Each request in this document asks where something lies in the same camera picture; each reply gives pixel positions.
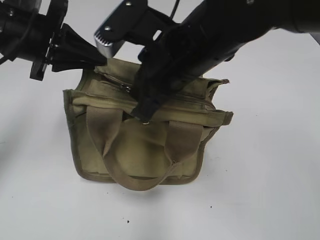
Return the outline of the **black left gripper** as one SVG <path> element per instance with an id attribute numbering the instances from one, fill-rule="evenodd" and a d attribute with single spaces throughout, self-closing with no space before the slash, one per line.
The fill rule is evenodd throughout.
<path id="1" fill-rule="evenodd" d="M 94 69 L 107 58 L 63 23 L 67 0 L 51 0 L 46 14 L 39 13 L 41 0 L 0 2 L 0 63 L 23 59 L 32 63 L 29 77 L 42 81 L 47 66 L 53 72 Z"/>

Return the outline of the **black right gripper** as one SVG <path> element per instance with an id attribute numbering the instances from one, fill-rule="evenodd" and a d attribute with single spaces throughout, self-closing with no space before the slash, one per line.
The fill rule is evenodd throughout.
<path id="1" fill-rule="evenodd" d="M 149 123 L 156 111 L 192 79 L 229 59 L 237 50 L 234 26 L 226 21 L 184 21 L 157 27 L 136 28 L 134 41 L 144 48 L 138 55 L 141 66 L 135 75 L 131 115 Z"/>

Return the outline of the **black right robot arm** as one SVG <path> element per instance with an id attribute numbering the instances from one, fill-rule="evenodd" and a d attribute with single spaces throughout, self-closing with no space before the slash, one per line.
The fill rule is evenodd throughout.
<path id="1" fill-rule="evenodd" d="M 131 95 L 132 114 L 146 123 L 173 95 L 197 77 L 271 30 L 320 31 L 317 0 L 205 0 L 185 20 L 164 30 L 146 48 Z"/>

